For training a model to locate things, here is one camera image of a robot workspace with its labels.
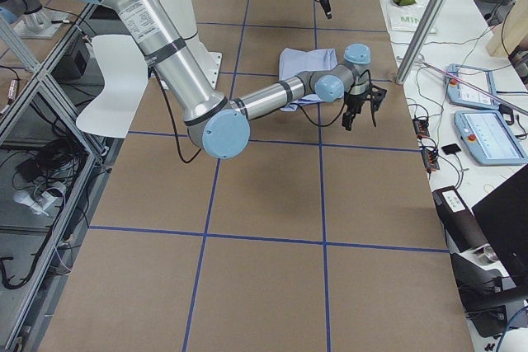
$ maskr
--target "white desk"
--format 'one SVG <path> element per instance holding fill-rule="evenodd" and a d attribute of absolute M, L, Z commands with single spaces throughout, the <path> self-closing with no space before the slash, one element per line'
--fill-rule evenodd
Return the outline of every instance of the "white desk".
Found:
<path fill-rule="evenodd" d="M 386 6 L 391 0 L 379 0 L 384 12 L 385 22 L 387 22 Z M 428 0 L 417 0 L 419 3 L 426 4 Z M 462 43 L 466 40 L 477 38 L 481 36 L 487 29 L 487 24 L 483 19 L 480 11 L 474 4 L 473 0 L 447 0 L 438 19 L 436 20 L 435 28 L 436 35 L 429 35 L 427 42 L 455 42 Z M 393 42 L 393 51 L 395 57 L 403 57 L 407 49 L 407 45 L 397 43 L 409 43 L 413 37 L 412 33 L 389 31 L 391 41 Z M 493 34 L 488 32 L 477 43 L 477 40 L 471 41 L 464 45 L 439 45 L 429 44 L 422 48 L 422 55 L 428 63 L 431 63 L 438 68 L 445 68 L 450 63 L 463 63 L 467 54 L 474 48 L 471 55 L 465 60 L 465 64 L 476 66 L 480 68 L 495 69 L 504 65 L 508 65 L 507 59 L 492 58 L 486 51 L 486 44 L 489 42 Z M 418 77 L 421 92 L 424 96 L 431 98 L 434 101 L 442 103 L 446 94 L 443 84 L 443 76 L 430 70 L 423 69 L 417 76 L 418 66 L 416 66 L 407 81 L 404 84 L 405 94 L 407 98 L 412 98 L 416 103 L 425 106 L 430 115 L 440 113 L 440 107 L 424 99 L 418 94 L 418 86 L 416 78 Z M 526 88 L 522 84 L 520 78 L 517 76 L 513 67 L 504 68 L 493 72 L 495 83 L 499 91 L 508 92 L 524 92 Z M 528 109 L 528 96 L 503 96 L 507 101 L 515 103 L 516 105 Z M 411 115 L 414 114 L 414 108 L 410 106 Z M 504 180 L 513 175 L 521 167 L 480 167 L 474 159 L 467 153 L 464 144 L 460 142 L 458 134 L 455 132 L 453 123 L 453 113 L 463 108 L 452 106 L 449 100 L 444 101 L 443 116 L 435 116 L 430 118 L 429 130 L 431 136 L 436 140 L 438 146 L 443 146 L 449 143 L 457 143 L 462 148 L 462 153 L 459 153 L 459 158 L 464 168 L 468 170 L 464 173 L 464 182 L 459 188 L 460 195 L 464 198 L 466 204 L 471 208 L 474 204 L 479 202 L 486 194 L 491 192 L 494 188 L 499 186 Z M 425 115 L 423 110 L 417 109 L 417 115 Z M 528 117 L 521 116 L 521 124 L 528 126 Z M 515 134 L 521 134 L 522 131 L 517 124 L 514 124 L 512 130 Z M 528 151 L 528 141 L 521 143 L 521 146 Z M 449 158 L 455 165 L 458 166 L 454 158 Z M 431 191 L 439 189 L 447 185 L 454 185 L 457 180 L 455 170 L 443 160 L 440 161 L 441 169 L 435 171 L 431 175 L 430 187 Z M 499 265 L 489 265 L 487 270 L 499 267 Z M 493 338 L 483 339 L 475 330 L 473 324 L 468 321 L 471 330 L 471 336 L 474 342 L 476 351 L 483 350 L 489 343 L 497 343 Z M 528 330 L 520 329 L 509 332 L 502 344 L 501 352 L 526 352 L 528 345 Z"/>

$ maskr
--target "black monitor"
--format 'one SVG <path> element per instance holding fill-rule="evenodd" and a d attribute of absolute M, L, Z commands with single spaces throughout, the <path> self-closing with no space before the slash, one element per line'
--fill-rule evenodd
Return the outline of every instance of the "black monitor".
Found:
<path fill-rule="evenodd" d="M 473 213 L 515 284 L 528 285 L 528 166 L 478 202 Z"/>

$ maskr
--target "white towel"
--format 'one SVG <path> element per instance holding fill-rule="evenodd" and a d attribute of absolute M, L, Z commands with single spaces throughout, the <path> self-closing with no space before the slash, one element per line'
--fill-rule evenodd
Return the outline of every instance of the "white towel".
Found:
<path fill-rule="evenodd" d="M 279 80 L 293 77 L 300 72 L 314 72 L 330 70 L 337 66 L 335 49 L 315 49 L 313 51 L 299 51 L 297 49 L 284 49 L 279 58 Z M 322 102 L 315 94 L 291 102 L 281 108 L 283 111 L 296 111 L 299 106 L 311 105 Z"/>

